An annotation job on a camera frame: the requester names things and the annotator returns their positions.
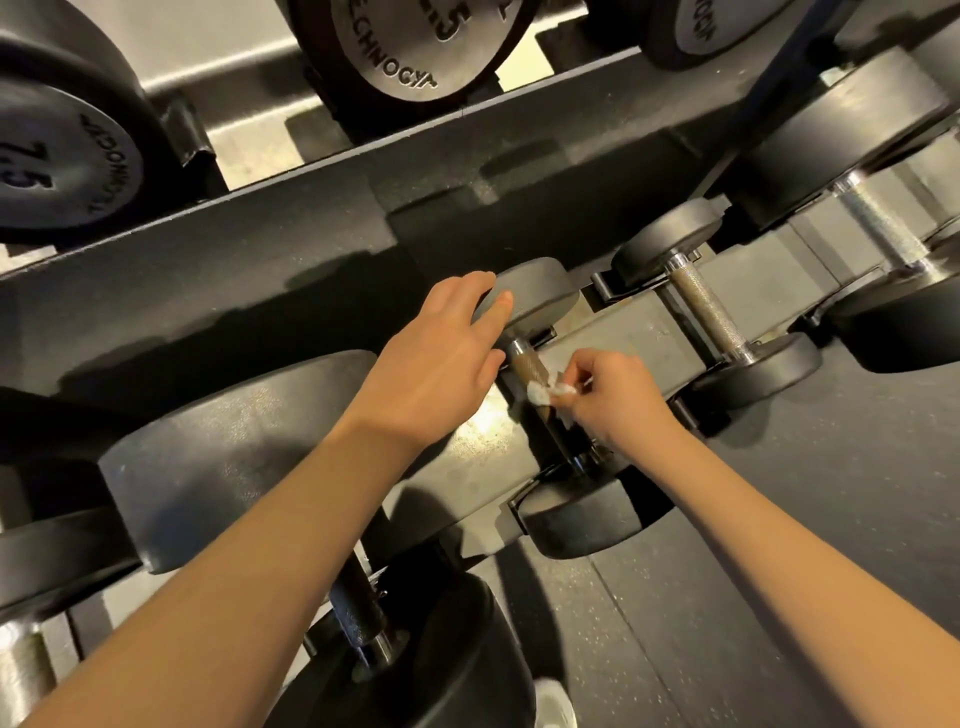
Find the dumbbell rack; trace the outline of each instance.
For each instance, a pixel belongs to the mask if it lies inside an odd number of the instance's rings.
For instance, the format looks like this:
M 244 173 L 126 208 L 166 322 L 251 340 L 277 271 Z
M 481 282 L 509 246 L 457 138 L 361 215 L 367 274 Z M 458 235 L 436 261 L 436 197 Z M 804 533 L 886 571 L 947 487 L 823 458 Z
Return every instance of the dumbbell rack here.
M 11 273 L 0 279 L 0 321 L 9 323 L 0 328 L 0 386 L 62 392 L 146 421 L 313 355 L 376 350 L 445 275 L 537 255 L 589 268 L 682 199 L 697 176 L 696 160 L 649 112 L 651 94 L 678 99 L 675 126 L 708 122 L 739 92 L 708 94 L 718 67 L 724 77 L 756 69 L 751 54 L 762 57 L 775 45 L 770 38 L 682 77 L 651 76 L 639 54 L 625 52 Z M 690 100 L 680 101 L 681 88 Z M 505 138 L 530 154 L 499 158 Z M 544 139 L 559 139 L 559 153 Z M 958 170 L 960 147 L 945 138 L 868 185 L 926 236 L 960 210 L 949 183 Z M 424 180 L 439 182 L 424 194 Z M 929 195 L 918 194 L 916 180 Z M 708 257 L 700 270 L 756 339 L 883 265 L 851 216 L 823 200 L 749 246 Z M 630 348 L 665 395 L 704 370 L 654 294 L 558 333 L 540 352 L 552 370 L 581 346 Z M 151 388 L 140 386 L 146 381 Z M 474 425 L 448 445 L 479 446 L 468 483 L 460 475 L 454 492 L 454 464 L 441 457 L 392 492 L 396 505 L 416 486 L 446 511 L 397 508 L 391 548 L 458 523 L 468 534 L 465 556 L 516 536 L 497 530 L 495 516 L 539 464 L 499 392 Z M 381 562 L 392 555 L 372 554 Z

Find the white sneaker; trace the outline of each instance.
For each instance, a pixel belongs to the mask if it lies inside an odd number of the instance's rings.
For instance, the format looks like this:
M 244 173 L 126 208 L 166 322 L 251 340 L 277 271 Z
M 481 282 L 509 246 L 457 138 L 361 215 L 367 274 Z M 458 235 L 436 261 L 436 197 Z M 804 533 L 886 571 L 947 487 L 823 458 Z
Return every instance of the white sneaker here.
M 577 728 L 577 714 L 563 685 L 541 677 L 534 681 L 534 688 L 537 692 L 536 728 Z

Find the dumbbell handle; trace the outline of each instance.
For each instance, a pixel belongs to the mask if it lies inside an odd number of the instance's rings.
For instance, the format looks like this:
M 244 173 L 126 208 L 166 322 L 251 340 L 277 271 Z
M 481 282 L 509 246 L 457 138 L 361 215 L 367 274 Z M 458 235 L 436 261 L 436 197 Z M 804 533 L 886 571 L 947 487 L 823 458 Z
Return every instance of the dumbbell handle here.
M 675 252 L 667 258 L 664 267 L 677 293 L 724 357 L 744 364 L 756 362 L 750 342 L 737 328 L 727 309 L 686 253 Z
M 350 554 L 330 587 L 330 604 L 347 641 L 371 673 L 394 663 L 402 644 L 396 640 L 355 554 Z
M 918 272 L 933 272 L 936 264 L 928 258 L 929 248 L 898 215 L 892 214 L 863 186 L 867 178 L 864 172 L 853 170 L 833 185 L 833 194 L 897 266 Z
M 507 364 L 520 380 L 524 390 L 532 381 L 544 387 L 550 385 L 550 374 L 529 341 L 523 338 L 513 339 L 505 347 L 505 351 Z M 587 434 L 579 427 L 567 429 L 558 420 L 557 411 L 553 407 L 544 406 L 536 409 L 564 460 L 575 470 L 586 473 L 592 466 L 590 458 L 593 455 L 593 443 Z

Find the right hand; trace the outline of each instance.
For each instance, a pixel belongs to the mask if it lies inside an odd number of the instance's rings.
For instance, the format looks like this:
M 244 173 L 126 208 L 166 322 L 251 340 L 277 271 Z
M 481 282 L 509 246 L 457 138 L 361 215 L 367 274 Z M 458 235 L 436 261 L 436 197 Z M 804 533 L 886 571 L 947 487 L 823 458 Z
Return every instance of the right hand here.
M 578 394 L 555 397 L 553 405 L 631 459 L 661 453 L 673 438 L 686 434 L 638 356 L 579 349 L 560 381 Z

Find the speckled floor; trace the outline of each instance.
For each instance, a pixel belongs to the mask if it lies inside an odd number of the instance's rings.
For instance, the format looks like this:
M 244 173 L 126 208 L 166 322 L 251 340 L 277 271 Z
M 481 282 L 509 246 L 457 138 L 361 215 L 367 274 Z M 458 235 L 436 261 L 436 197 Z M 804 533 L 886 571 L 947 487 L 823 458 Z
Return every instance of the speckled floor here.
M 960 364 L 871 375 L 841 347 L 712 445 L 758 489 L 960 636 Z M 526 540 L 475 568 L 582 728 L 853 726 L 772 642 L 673 512 L 556 562 Z

